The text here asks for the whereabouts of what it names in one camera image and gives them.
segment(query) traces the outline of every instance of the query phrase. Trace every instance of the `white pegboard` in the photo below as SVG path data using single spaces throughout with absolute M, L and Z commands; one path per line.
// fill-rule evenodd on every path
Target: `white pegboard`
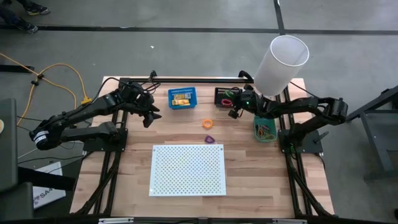
M 226 195 L 224 145 L 154 146 L 149 196 Z

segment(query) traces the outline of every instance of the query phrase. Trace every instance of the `white plastic cup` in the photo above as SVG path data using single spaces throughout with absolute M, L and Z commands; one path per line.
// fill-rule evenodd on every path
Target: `white plastic cup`
M 310 56 L 308 47 L 300 39 L 282 35 L 270 44 L 254 77 L 257 90 L 275 96 L 289 84 Z

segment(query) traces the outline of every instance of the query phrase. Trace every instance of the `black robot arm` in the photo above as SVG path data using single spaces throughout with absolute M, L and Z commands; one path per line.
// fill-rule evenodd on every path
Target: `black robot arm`
M 106 116 L 123 110 L 143 116 L 144 127 L 148 128 L 154 119 L 161 118 L 161 115 L 154 113 L 159 109 L 153 103 L 153 96 L 145 91 L 140 84 L 127 83 L 87 105 L 69 112 L 62 112 L 62 114 L 42 121 L 37 128 L 29 133 L 29 136 L 40 150 L 52 149 L 63 142 L 76 140 L 101 138 L 107 141 L 117 141 L 119 133 L 112 122 L 105 122 L 92 128 L 70 129 L 69 127 L 98 115 Z
M 229 116 L 236 119 L 239 110 L 246 110 L 261 118 L 274 119 L 283 114 L 310 112 L 315 116 L 304 123 L 295 123 L 286 138 L 291 144 L 301 146 L 306 134 L 327 124 L 338 125 L 345 122 L 348 105 L 342 98 L 299 98 L 290 102 L 278 103 L 258 95 L 251 85 L 233 96 L 234 108 Z

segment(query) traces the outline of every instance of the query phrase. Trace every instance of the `concrete floor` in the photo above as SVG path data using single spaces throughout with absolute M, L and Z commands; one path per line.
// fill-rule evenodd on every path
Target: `concrete floor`
M 139 26 L 139 27 L 233 27 L 277 28 L 272 0 L 122 0 L 50 1 L 38 0 L 51 8 L 48 16 L 27 17 L 37 25 Z M 281 0 L 287 29 L 398 29 L 396 1 L 372 0 Z M 22 15 L 14 3 L 12 8 Z M 93 96 L 105 75 L 235 77 L 240 70 L 254 74 L 266 48 L 277 34 L 151 33 L 151 32 L 55 32 L 27 35 L 16 30 L 0 30 L 0 51 L 41 70 L 57 62 L 74 66 L 83 76 L 87 92 Z M 310 60 L 297 77 L 317 96 L 343 97 L 349 112 L 359 108 L 381 91 L 397 85 L 397 36 L 387 35 L 297 35 L 310 49 Z M 0 63 L 11 64 L 0 58 Z M 74 73 L 55 68 L 46 76 L 82 98 Z M 33 75 L 0 74 L 0 99 L 17 100 L 23 113 Z M 29 118 L 45 119 L 73 107 L 65 91 L 41 83 L 35 91 Z M 35 121 L 23 121 L 33 129 Z M 326 174 L 337 215 L 345 218 L 396 222 L 398 181 L 370 184 L 363 175 L 380 169 L 360 120 L 321 129 L 330 134 L 323 139 Z M 27 132 L 18 130 L 19 155 L 35 148 Z M 71 150 L 57 148 L 35 151 L 34 157 L 70 157 L 81 153 L 82 145 Z M 49 160 L 26 163 L 38 168 Z M 69 166 L 65 175 L 77 176 L 79 164 Z M 68 210 L 70 195 L 52 206 L 41 208 L 38 216 Z

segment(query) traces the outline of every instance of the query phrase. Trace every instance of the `wooden tabletop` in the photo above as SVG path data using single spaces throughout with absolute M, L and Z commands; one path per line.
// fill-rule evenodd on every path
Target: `wooden tabletop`
M 305 88 L 303 79 L 295 78 L 292 81 Z M 167 90 L 188 86 L 196 88 L 198 105 L 194 109 L 171 110 L 168 106 Z M 261 143 L 254 139 L 253 114 L 244 112 L 241 118 L 232 119 L 228 116 L 229 110 L 219 109 L 214 105 L 215 87 L 234 86 L 243 87 L 243 84 L 163 83 L 154 93 L 154 105 L 160 109 L 161 119 L 155 120 L 149 128 L 144 128 L 142 118 L 137 115 L 128 116 L 129 136 L 119 166 L 112 216 L 294 217 L 285 157 L 280 152 L 278 141 Z M 100 95 L 117 87 L 117 81 L 110 80 Z M 289 85 L 289 91 L 292 100 L 307 96 L 293 85 Z M 294 116 L 296 122 L 300 123 L 311 118 L 310 113 Z M 204 119 L 213 120 L 211 129 L 202 127 Z M 93 126 L 110 120 L 111 116 L 97 116 L 93 120 Z M 218 144 L 224 144 L 227 196 L 149 197 L 152 146 L 205 144 L 208 134 Z M 81 208 L 97 187 L 103 157 L 103 152 L 94 152 L 83 161 L 71 212 Z M 320 158 L 309 154 L 303 154 L 302 157 L 309 189 L 325 209 L 333 213 Z M 106 204 L 107 191 L 106 189 L 104 193 L 103 207 Z M 300 208 L 304 212 L 302 192 L 297 192 Z

